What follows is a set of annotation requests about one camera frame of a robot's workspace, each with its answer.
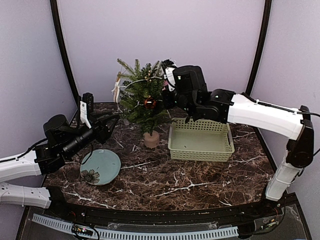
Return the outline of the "clear battery box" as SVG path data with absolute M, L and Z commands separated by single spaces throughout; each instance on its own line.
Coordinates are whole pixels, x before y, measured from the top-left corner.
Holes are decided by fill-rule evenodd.
M 126 126 L 128 126 L 130 124 L 130 122 L 127 119 L 123 119 L 123 122 Z

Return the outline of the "red ball ornament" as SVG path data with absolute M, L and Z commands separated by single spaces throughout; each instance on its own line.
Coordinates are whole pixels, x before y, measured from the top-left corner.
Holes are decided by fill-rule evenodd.
M 149 96 L 144 100 L 143 106 L 146 109 L 155 109 L 157 106 L 157 100 L 154 97 Z

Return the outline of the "small green christmas tree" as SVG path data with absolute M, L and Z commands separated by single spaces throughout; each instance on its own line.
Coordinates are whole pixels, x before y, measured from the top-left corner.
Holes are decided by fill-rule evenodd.
M 121 73 L 119 96 L 122 117 L 130 123 L 139 125 L 142 134 L 152 134 L 156 127 L 169 121 L 169 113 L 164 107 L 162 98 L 166 81 L 161 61 L 156 61 L 154 64 L 146 63 L 145 66 L 141 66 L 138 59 L 134 60 L 134 66 L 130 66 L 120 58 L 117 62 L 124 68 L 124 72 Z M 156 68 L 156 77 L 152 82 L 147 82 L 146 76 L 150 67 Z M 144 100 L 149 96 L 157 101 L 155 109 L 144 107 Z

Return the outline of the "white snowman ornament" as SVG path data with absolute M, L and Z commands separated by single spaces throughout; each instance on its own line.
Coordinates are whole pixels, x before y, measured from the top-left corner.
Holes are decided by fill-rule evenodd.
M 119 71 L 117 76 L 116 76 L 116 80 L 115 80 L 115 84 L 114 84 L 114 88 L 111 91 L 113 93 L 113 102 L 114 103 L 119 103 L 120 101 L 120 92 L 121 92 L 121 75 L 122 72 Z

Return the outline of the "green perforated plastic basket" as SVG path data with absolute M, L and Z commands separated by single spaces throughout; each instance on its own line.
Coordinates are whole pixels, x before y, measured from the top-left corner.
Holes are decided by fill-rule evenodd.
M 199 119 L 172 119 L 168 149 L 173 160 L 227 162 L 235 152 L 229 124 Z

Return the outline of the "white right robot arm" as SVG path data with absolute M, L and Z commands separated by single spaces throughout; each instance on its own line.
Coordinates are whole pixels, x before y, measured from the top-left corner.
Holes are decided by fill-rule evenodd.
M 161 63 L 166 81 L 162 99 L 166 109 L 178 107 L 189 119 L 243 124 L 268 130 L 288 138 L 286 156 L 267 184 L 265 198 L 255 205 L 255 213 L 266 217 L 275 208 L 285 190 L 309 166 L 314 151 L 312 112 L 302 105 L 288 108 L 255 100 L 246 93 L 225 89 L 208 91 L 200 66 L 178 67 L 172 61 Z

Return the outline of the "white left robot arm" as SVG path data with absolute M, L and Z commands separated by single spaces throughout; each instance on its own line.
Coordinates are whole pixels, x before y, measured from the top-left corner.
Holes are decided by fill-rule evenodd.
M 22 207 L 50 207 L 58 217 L 67 218 L 71 208 L 64 202 L 59 187 L 26 187 L 8 181 L 56 172 L 93 141 L 104 144 L 119 119 L 119 114 L 97 113 L 89 117 L 88 125 L 73 128 L 63 114 L 50 118 L 43 125 L 44 139 L 24 153 L 0 160 L 0 202 Z

